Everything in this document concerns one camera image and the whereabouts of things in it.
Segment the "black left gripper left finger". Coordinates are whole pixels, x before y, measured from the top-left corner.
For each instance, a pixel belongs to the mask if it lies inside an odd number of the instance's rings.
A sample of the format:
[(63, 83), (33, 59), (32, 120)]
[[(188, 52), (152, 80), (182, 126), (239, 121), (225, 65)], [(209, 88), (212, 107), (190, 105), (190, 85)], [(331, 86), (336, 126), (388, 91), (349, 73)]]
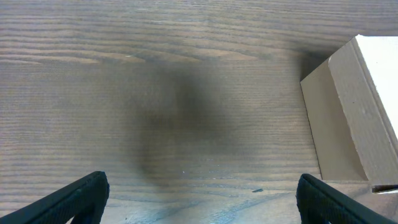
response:
[(1, 224), (99, 224), (108, 198), (109, 184), (106, 174), (95, 171), (1, 217)]

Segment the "cardboard box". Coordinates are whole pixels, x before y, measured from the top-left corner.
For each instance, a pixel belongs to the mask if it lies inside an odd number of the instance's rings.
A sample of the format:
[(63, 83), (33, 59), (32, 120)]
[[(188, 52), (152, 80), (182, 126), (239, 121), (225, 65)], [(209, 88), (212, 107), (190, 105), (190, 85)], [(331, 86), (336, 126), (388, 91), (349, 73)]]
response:
[(323, 180), (397, 192), (397, 37), (353, 37), (301, 82)]

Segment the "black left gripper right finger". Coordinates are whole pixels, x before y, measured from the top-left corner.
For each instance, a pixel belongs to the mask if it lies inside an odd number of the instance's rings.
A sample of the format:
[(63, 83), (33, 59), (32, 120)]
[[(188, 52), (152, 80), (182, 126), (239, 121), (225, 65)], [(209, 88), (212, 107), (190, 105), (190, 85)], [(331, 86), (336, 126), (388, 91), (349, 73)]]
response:
[(396, 224), (310, 174), (300, 176), (296, 199), (302, 224)]

